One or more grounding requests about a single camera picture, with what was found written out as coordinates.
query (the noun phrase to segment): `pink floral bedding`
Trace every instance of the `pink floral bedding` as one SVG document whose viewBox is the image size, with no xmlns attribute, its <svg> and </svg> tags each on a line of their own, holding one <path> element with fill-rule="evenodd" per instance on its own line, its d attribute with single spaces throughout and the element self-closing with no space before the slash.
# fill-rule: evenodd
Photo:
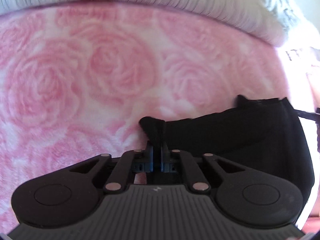
<svg viewBox="0 0 320 240">
<path fill-rule="evenodd" d="M 74 3 L 0 17 L 0 232 L 17 225 L 10 197 L 21 183 L 143 148 L 146 115 L 221 112 L 238 94 L 292 97 L 289 63 L 257 38 L 175 10 Z M 292 100 L 308 110 L 301 86 Z"/>
</svg>

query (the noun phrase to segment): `pink blanket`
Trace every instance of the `pink blanket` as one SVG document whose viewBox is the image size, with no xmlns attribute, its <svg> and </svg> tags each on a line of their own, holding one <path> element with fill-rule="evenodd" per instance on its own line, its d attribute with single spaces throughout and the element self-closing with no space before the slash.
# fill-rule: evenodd
<svg viewBox="0 0 320 240">
<path fill-rule="evenodd" d="M 281 55 L 212 19 L 161 8 L 79 3 L 0 17 L 0 232 L 17 225 L 18 185 L 144 148 L 146 115 L 194 118 L 233 107 L 238 94 L 290 96 Z M 302 105 L 312 106 L 306 91 Z"/>
</svg>

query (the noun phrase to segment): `black fabric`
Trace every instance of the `black fabric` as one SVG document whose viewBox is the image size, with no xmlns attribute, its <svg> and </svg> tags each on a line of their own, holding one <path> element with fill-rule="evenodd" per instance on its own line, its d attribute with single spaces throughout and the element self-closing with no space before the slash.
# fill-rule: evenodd
<svg viewBox="0 0 320 240">
<path fill-rule="evenodd" d="M 145 117 L 140 125 L 151 143 L 194 157 L 213 153 L 294 183 L 306 204 L 314 173 L 306 138 L 295 110 L 285 98 L 236 99 L 236 108 L 173 122 Z"/>
</svg>

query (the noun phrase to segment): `fleece blanket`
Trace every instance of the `fleece blanket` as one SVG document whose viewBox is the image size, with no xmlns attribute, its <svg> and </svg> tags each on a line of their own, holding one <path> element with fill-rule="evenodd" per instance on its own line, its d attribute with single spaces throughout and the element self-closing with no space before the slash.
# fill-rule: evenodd
<svg viewBox="0 0 320 240">
<path fill-rule="evenodd" d="M 88 2 L 0 17 L 0 232 L 17 225 L 10 206 L 17 186 L 101 153 L 144 148 L 144 116 L 221 112 L 238 94 L 288 96 L 313 111 L 303 63 L 289 56 L 172 9 Z M 315 124 L 302 124 L 318 169 Z"/>
</svg>

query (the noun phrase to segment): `silver rivet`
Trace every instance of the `silver rivet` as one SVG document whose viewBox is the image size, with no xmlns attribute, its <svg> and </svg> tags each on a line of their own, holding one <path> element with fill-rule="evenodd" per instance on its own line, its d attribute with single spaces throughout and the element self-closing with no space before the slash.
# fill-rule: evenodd
<svg viewBox="0 0 320 240">
<path fill-rule="evenodd" d="M 209 188 L 209 185 L 204 182 L 196 182 L 192 187 L 195 190 L 207 190 Z"/>
<path fill-rule="evenodd" d="M 116 191 L 121 189 L 121 185 L 117 182 L 110 182 L 106 185 L 107 190 Z"/>
</svg>

